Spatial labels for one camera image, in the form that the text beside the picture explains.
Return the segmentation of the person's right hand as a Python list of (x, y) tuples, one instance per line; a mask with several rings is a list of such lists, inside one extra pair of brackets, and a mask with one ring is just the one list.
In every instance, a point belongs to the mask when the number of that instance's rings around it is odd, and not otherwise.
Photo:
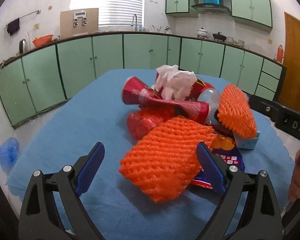
[(295, 156), (295, 166), (288, 190), (288, 200), (294, 203), (297, 199), (300, 199), (300, 149)]

